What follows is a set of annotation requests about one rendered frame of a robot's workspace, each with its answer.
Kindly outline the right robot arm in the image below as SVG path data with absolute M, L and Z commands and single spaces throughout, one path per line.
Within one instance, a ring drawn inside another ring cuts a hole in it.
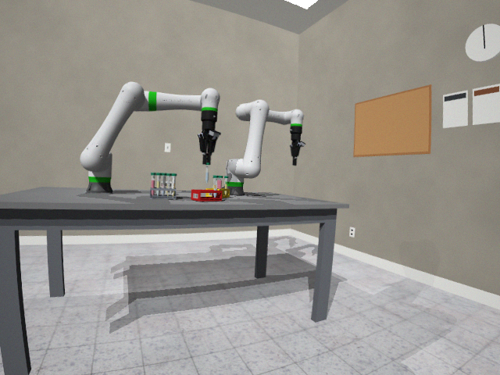
M 136 82 L 123 85 L 109 115 L 80 155 L 82 167 L 88 170 L 87 192 L 113 192 L 110 184 L 113 155 L 110 150 L 133 111 L 196 110 L 202 111 L 201 121 L 217 122 L 219 101 L 220 94 L 213 88 L 205 89 L 202 95 L 172 95 L 144 91 Z

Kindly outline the red rack with round wells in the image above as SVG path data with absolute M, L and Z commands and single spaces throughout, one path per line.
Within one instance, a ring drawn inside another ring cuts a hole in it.
M 207 201 L 222 201 L 222 192 L 223 191 L 214 191 L 214 190 L 191 190 L 191 200 L 199 201 L 199 202 L 207 202 Z M 201 197 L 201 193 L 212 193 L 212 197 Z M 213 193 L 217 193 L 217 196 L 214 198 Z

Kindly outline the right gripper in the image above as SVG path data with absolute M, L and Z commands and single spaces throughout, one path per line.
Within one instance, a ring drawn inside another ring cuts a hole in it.
M 203 160 L 202 160 L 203 165 L 206 165 L 206 160 L 209 163 L 209 165 L 211 164 L 211 155 L 215 150 L 217 137 L 213 137 L 212 135 L 210 135 L 209 129 L 215 130 L 215 125 L 216 122 L 211 120 L 202 121 L 202 133 L 198 134 L 200 151 L 203 154 Z M 208 153 L 207 153 L 207 145 L 208 145 Z

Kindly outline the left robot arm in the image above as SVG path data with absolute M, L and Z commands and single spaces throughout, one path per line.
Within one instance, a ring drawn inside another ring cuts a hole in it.
M 299 109 L 289 112 L 271 110 L 269 112 L 269 105 L 263 100 L 239 105 L 236 115 L 242 121 L 250 121 L 250 126 L 244 158 L 227 160 L 227 189 L 230 189 L 230 195 L 245 195 L 244 178 L 255 178 L 261 171 L 261 151 L 266 122 L 291 124 L 290 134 L 302 134 L 304 115 Z

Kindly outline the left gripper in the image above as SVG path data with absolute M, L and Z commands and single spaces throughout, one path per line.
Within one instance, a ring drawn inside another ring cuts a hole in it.
M 293 140 L 292 141 L 292 145 L 290 145 L 290 147 L 291 147 L 291 156 L 293 156 L 292 166 L 296 166 L 297 165 L 297 156 L 299 155 L 299 151 L 300 151 L 300 148 L 301 148 L 301 145 L 302 145 L 299 142 L 301 140 L 301 134 L 291 134 L 291 140 Z M 294 148 L 295 148 L 296 153 L 294 151 Z M 292 149 L 293 149 L 293 152 L 292 152 Z

